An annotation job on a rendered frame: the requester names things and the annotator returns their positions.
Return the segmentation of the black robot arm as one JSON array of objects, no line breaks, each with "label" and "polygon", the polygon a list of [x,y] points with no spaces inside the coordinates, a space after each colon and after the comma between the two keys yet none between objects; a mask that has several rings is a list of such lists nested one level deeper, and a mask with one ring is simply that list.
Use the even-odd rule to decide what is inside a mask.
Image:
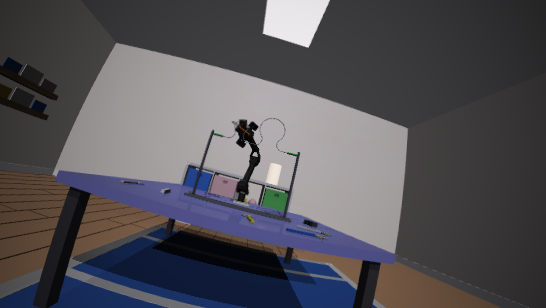
[{"label": "black robot arm", "polygon": [[[239,120],[244,120],[244,121],[239,121],[239,126],[242,127],[244,130],[249,128],[247,127],[247,120],[245,119],[239,119]],[[246,122],[245,122],[246,121]],[[242,140],[243,138],[241,137],[242,135],[242,132],[243,130],[241,130],[238,126],[236,126],[235,130],[238,132],[238,136],[239,136],[239,139]],[[250,177],[253,173],[253,170],[254,168],[259,164],[260,162],[260,158],[261,158],[261,155],[259,153],[259,148],[257,147],[257,145],[254,145],[256,144],[254,138],[251,138],[249,141],[249,144],[252,148],[252,152],[250,154],[250,160],[249,160],[249,167],[244,175],[244,178],[242,181],[239,181],[238,184],[237,184],[237,187],[236,187],[236,193],[238,193],[237,197],[237,201],[241,201],[241,202],[244,202],[244,198],[245,198],[245,195],[248,196],[249,194],[249,191],[248,191],[248,182],[250,180]],[[256,152],[258,157],[256,156],[253,156],[253,153]],[[242,192],[242,193],[240,193]],[[244,193],[244,194],[243,194]]]}]

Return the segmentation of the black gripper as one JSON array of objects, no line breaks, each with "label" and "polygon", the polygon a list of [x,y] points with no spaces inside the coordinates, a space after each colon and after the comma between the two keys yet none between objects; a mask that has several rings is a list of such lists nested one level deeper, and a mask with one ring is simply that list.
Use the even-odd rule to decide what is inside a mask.
[{"label": "black gripper", "polygon": [[[254,131],[256,131],[256,130],[258,129],[258,125],[255,124],[253,121],[251,121],[251,122],[249,123],[248,126],[249,126],[249,128],[247,128],[248,130],[245,129],[245,131],[247,130],[247,132],[248,132],[250,135],[244,133],[244,131],[243,131],[242,134],[241,134],[241,135],[242,135],[241,137],[244,138],[245,141],[249,141],[249,140],[251,139],[251,137],[253,136],[254,132],[252,131],[252,129],[253,129]],[[244,136],[243,136],[243,134],[244,134]],[[252,136],[251,136],[251,135],[252,135]],[[236,144],[239,145],[241,148],[244,148],[245,145],[246,145],[246,143],[244,143],[244,142],[245,142],[244,140],[243,140],[243,139],[240,140],[240,139],[238,138],[238,140],[236,141]],[[244,141],[244,142],[243,142],[243,141]]]}]

